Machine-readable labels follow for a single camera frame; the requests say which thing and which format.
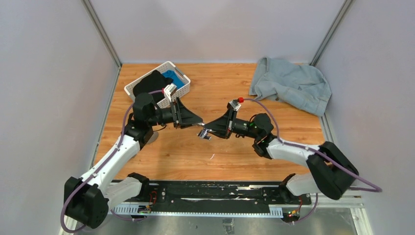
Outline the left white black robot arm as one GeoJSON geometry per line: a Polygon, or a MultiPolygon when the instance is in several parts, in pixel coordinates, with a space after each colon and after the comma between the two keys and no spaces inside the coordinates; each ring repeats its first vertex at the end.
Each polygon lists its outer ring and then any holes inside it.
{"type": "Polygon", "coordinates": [[[60,214],[64,231],[77,232],[65,225],[65,217],[95,229],[120,203],[133,197],[139,202],[146,201],[150,196],[147,177],[131,173],[112,185],[114,177],[150,142],[153,126],[172,123],[175,128],[184,129],[202,122],[203,119],[186,108],[179,98],[168,108],[160,108],[153,99],[153,92],[138,94],[127,109],[120,136],[109,152],[81,177],[70,177],[66,181],[60,214]]]}

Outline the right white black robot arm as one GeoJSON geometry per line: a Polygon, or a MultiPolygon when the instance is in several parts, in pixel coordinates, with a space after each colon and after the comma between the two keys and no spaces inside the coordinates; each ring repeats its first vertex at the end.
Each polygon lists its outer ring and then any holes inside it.
{"type": "Polygon", "coordinates": [[[286,160],[309,169],[303,175],[291,174],[280,184],[280,198],[286,204],[292,204],[300,195],[322,193],[326,197],[338,200],[354,183],[358,170],[332,142],[321,145],[302,145],[279,139],[272,134],[274,126],[266,113],[252,116],[250,120],[236,117],[237,112],[229,108],[221,117],[203,125],[199,132],[202,139],[210,139],[210,134],[228,139],[236,137],[253,139],[255,153],[270,160],[286,160]]]}

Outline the chrome water faucet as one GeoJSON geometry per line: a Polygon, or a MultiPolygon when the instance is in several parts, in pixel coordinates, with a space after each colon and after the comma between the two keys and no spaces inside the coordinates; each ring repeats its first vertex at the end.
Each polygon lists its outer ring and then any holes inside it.
{"type": "Polygon", "coordinates": [[[204,123],[197,123],[197,126],[202,127],[201,131],[198,133],[198,137],[203,139],[203,140],[211,140],[211,136],[210,134],[212,134],[214,131],[208,128],[205,128],[205,124],[204,123]]]}

